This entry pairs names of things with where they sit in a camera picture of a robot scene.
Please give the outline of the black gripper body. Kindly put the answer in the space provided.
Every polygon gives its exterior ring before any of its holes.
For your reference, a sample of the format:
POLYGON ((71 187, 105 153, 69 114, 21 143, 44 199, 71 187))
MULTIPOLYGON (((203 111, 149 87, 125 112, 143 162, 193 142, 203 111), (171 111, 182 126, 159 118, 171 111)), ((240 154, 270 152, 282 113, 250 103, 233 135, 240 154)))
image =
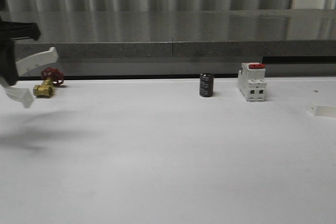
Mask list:
POLYGON ((16 84, 19 75, 15 63, 15 40, 38 40, 41 35, 36 23, 9 22, 1 19, 1 77, 9 86, 16 84))

